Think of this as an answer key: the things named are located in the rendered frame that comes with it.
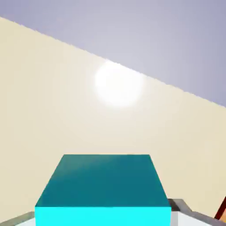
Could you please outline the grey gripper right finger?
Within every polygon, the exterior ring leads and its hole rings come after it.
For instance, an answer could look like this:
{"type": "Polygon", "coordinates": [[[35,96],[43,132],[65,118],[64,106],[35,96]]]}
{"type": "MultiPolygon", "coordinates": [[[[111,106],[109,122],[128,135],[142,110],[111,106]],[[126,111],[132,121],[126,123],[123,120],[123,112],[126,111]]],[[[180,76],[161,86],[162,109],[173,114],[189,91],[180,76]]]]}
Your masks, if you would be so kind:
{"type": "Polygon", "coordinates": [[[183,199],[168,199],[171,206],[170,226],[226,226],[225,222],[192,211],[183,199]]]}

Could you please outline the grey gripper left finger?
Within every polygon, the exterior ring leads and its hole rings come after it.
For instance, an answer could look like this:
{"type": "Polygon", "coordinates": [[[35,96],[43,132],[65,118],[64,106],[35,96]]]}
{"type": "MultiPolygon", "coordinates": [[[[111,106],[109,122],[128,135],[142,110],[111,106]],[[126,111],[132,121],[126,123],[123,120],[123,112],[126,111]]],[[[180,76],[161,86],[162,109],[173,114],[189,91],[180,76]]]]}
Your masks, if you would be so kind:
{"type": "Polygon", "coordinates": [[[23,215],[17,216],[15,218],[9,219],[7,221],[1,222],[0,226],[16,226],[20,223],[28,221],[34,218],[34,211],[27,212],[23,215]]]}

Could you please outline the small cyan cube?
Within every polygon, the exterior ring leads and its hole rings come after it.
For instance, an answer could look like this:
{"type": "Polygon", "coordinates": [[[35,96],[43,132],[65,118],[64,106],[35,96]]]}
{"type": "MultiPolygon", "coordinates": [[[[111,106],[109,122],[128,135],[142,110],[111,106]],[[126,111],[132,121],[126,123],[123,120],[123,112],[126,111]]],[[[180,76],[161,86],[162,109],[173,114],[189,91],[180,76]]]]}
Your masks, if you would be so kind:
{"type": "Polygon", "coordinates": [[[65,154],[35,205],[36,226],[170,226],[148,154],[65,154]]]}

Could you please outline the large orange box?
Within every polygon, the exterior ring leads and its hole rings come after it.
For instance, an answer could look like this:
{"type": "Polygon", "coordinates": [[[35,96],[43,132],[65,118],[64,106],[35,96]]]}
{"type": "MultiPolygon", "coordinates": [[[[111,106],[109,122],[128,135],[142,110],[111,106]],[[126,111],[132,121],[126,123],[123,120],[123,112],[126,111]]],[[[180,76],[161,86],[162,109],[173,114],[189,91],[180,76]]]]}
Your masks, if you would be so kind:
{"type": "Polygon", "coordinates": [[[226,223],[226,196],[215,215],[215,219],[226,223]]]}

